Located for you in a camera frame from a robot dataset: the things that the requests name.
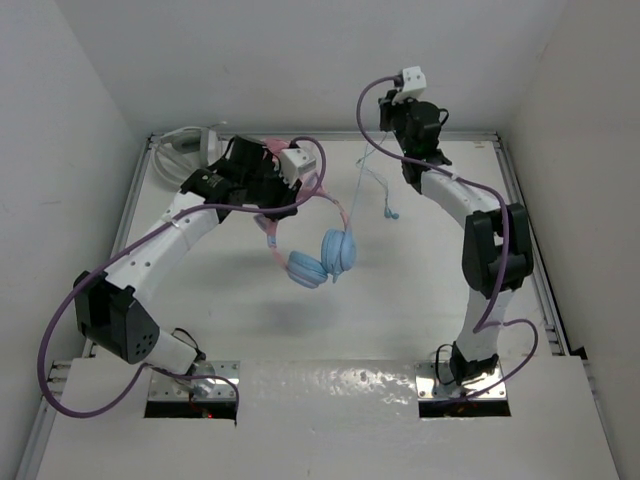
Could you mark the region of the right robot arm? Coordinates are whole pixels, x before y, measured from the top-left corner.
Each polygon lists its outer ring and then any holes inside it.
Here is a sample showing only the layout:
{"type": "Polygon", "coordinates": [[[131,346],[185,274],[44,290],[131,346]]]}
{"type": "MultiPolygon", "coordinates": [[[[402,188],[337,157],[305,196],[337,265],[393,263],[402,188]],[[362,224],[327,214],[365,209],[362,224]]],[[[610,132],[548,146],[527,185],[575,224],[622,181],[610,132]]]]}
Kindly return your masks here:
{"type": "Polygon", "coordinates": [[[394,88],[379,100],[381,131],[405,158],[405,181],[438,204],[462,228],[461,268],[469,287],[462,330],[453,342],[449,383],[462,385],[497,366],[497,340],[507,306],[533,271],[528,215],[488,187],[459,177],[439,147],[447,110],[394,88]]]}

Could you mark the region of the blue pink cat-ear headphones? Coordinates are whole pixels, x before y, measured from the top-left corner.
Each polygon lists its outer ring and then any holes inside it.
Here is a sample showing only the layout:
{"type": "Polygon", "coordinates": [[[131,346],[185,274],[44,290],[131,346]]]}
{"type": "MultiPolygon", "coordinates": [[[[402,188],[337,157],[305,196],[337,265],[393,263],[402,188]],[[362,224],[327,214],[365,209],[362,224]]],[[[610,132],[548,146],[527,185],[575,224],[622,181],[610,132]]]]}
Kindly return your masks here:
{"type": "Polygon", "coordinates": [[[292,281],[308,289],[315,289],[329,279],[336,283],[340,275],[353,268],[357,257],[357,248],[347,211],[323,188],[316,191],[313,197],[331,202],[337,208],[343,224],[342,229],[329,229],[325,232],[321,243],[320,259],[300,251],[291,251],[285,259],[277,247],[278,222],[264,215],[254,217],[255,223],[266,236],[267,247],[273,258],[292,281]]]}

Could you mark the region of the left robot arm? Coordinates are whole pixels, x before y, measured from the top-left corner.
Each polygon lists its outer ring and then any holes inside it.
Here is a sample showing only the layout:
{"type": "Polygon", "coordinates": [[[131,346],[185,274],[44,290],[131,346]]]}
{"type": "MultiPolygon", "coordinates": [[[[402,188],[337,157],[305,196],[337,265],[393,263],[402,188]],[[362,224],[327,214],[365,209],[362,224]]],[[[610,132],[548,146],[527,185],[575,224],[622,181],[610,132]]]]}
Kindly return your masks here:
{"type": "Polygon", "coordinates": [[[146,309],[154,291],[231,207],[254,205],[272,218],[296,214],[302,178],[315,167],[314,156],[295,143],[233,137],[220,159],[182,183],[148,240],[104,271],[76,279],[79,332],[129,364],[187,374],[202,355],[156,324],[146,309]]]}

